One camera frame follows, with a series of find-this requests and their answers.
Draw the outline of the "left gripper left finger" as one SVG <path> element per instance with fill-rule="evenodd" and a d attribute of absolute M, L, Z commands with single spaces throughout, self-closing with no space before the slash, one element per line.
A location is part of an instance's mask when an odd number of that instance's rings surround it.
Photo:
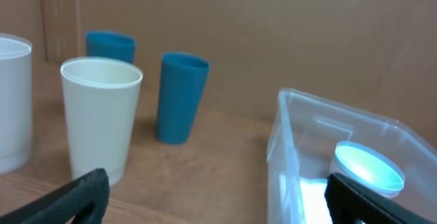
<path fill-rule="evenodd" d="M 109 193 L 109 177 L 103 168 L 98 168 L 3 215 L 1 222 L 101 224 L 109 203 Z"/>

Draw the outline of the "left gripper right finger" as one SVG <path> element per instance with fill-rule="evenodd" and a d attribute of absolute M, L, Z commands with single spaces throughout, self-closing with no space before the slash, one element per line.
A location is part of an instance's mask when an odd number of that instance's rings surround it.
<path fill-rule="evenodd" d="M 324 196 L 333 224 L 433 224 L 342 173 L 328 176 Z"/>

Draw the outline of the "light blue bowl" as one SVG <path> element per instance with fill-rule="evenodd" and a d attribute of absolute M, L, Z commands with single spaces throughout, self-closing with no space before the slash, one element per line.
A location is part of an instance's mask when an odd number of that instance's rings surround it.
<path fill-rule="evenodd" d="M 403 171 L 383 154 L 359 143 L 340 141 L 329 173 L 342 173 L 387 198 L 400 194 L 405 186 Z"/>

